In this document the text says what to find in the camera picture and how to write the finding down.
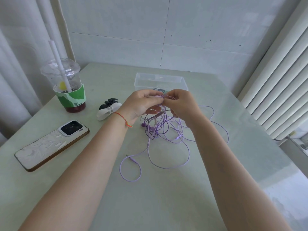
forearm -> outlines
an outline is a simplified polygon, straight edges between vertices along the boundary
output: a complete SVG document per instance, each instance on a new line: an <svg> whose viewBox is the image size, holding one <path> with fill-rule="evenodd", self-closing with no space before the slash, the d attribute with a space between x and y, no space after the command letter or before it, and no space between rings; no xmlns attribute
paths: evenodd
<svg viewBox="0 0 308 231"><path fill-rule="evenodd" d="M96 213L127 127L109 117L27 217L20 230L87 230Z"/></svg>
<svg viewBox="0 0 308 231"><path fill-rule="evenodd" d="M204 116L189 124L213 193L230 231L290 231L282 215L232 153L216 128Z"/></svg>

tangled cable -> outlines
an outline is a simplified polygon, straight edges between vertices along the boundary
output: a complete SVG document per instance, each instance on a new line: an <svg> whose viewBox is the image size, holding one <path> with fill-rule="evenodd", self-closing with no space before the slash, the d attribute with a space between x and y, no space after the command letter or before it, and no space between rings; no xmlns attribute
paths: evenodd
<svg viewBox="0 0 308 231"><path fill-rule="evenodd" d="M210 117L210 121L211 121L211 118L214 116L215 114L215 111L212 107L210 106L206 106L206 105L199 105L200 107L209 107L213 110L213 114L212 116ZM148 157L149 157L149 160L150 162L155 165L156 167L158 168L162 168L162 169L172 169L172 168L178 168L178 167L181 167L181 166L184 166L188 163L189 161L189 158L190 158L190 150L189 150L189 147L187 146L187 144L184 142L184 140L188 140L188 141L192 141L192 142L195 142L195 140L190 140L190 139L187 139L184 137L183 135L183 128L188 128L186 126L183 126L182 125L182 120L180 118L175 118L175 117L171 117L171 116L168 116L167 115L167 111L169 110L166 110L166 107L162 107L162 111L158 114L156 114L155 116L153 117L150 117L148 118L148 115L146 115L144 118L143 118L143 123L141 124L142 127L145 127L145 134L148 136L148 144L147 144L147 148L145 150L143 150L142 152L140 153L137 153L135 155L126 155L126 157L122 160L121 164L120 164L120 175L121 177L126 180L126 181L129 181L129 182L135 182L135 181L138 181L140 178L141 178L141 174L142 174L142 170L141 170L141 166L140 164L133 158L133 156L137 156L137 155L140 155L142 153L144 153L145 151L148 152ZM154 126L151 127L150 126L150 123L154 121ZM227 140L227 143L229 142L229 134L228 134L228 131L223 127L221 126L220 124L214 122L214 121L211 121L212 123L215 123L217 124L218 126L220 126L221 128L223 128L225 130L225 132L227 133L227 137L228 137L228 140ZM167 136L166 136L166 133L169 131L169 129L172 129L174 131L177 132L177 137L175 139L168 139ZM150 146L150 140L154 140L156 138L163 138L164 140L166 141L169 141L171 143L175 143L175 144L178 144L178 143L184 143L185 146L187 147L187 150L188 150L188 158L186 160L185 163L181 164L181 165L177 165L177 166L173 166L173 167L169 167L169 168L165 168L165 167L161 167L161 166L158 166L157 164L155 164L152 160L151 160L151 157L150 157L150 152L149 152L149 146ZM122 167L122 163L127 159L129 158L132 162L136 163L140 169L140 175L139 177L136 179L136 180L128 180L126 179L122 172L121 172L121 167Z"/></svg>

white straw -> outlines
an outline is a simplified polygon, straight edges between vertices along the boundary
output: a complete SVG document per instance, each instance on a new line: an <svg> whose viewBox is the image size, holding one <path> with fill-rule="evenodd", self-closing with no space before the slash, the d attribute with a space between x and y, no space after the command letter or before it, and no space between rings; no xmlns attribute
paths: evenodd
<svg viewBox="0 0 308 231"><path fill-rule="evenodd" d="M62 75L62 78L63 78L63 81L65 83L65 86L67 88L67 91L68 92L72 92L72 89L71 89L71 86L70 86L70 83L66 77L66 74L65 74L65 70L64 70L64 67L62 65L62 62L61 62L61 59L60 59L60 55L59 55L59 52L57 50L57 47L56 47L56 44L53 40L49 40L49 45L51 47L51 50L52 50L52 53L54 54L54 57L56 59L56 63L58 65L58 69Z"/></svg>

table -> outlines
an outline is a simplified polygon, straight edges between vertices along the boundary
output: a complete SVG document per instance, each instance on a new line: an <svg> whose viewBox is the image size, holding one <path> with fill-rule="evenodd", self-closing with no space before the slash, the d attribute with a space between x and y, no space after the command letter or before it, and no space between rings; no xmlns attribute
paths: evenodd
<svg viewBox="0 0 308 231"><path fill-rule="evenodd" d="M98 107L111 97L124 102L134 91L137 72L183 76L198 104L214 108L212 120L228 130L230 148L292 228L308 230L308 179L216 76L100 63L90 63L80 72L87 96L85 110L67 113L53 97L0 148L0 230L18 229L102 126L103 122L96 120ZM202 110L211 116L209 108ZM38 170L26 172L14 153L73 119L86 125L90 134ZM226 139L226 133L217 128ZM189 130L186 135L192 137ZM142 167L141 179L132 183L121 178L122 159L126 154L142 151L146 144L144 128L137 121L125 137L90 230L226 230L193 142L187 141L191 150L187 165L172 170L159 169L144 154L136 158ZM162 166L181 163L187 157L182 143L160 139L151 142L150 153L153 161ZM126 162L123 172L128 178L134 178L139 169Z"/></svg>

phone case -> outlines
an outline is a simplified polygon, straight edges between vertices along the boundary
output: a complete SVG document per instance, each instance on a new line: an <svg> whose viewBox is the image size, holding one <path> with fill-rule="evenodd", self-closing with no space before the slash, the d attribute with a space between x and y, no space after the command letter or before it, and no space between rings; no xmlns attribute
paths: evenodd
<svg viewBox="0 0 308 231"><path fill-rule="evenodd" d="M14 156L26 171L33 172L88 133L90 130L84 125L79 131L68 137L57 129L20 149Z"/></svg>

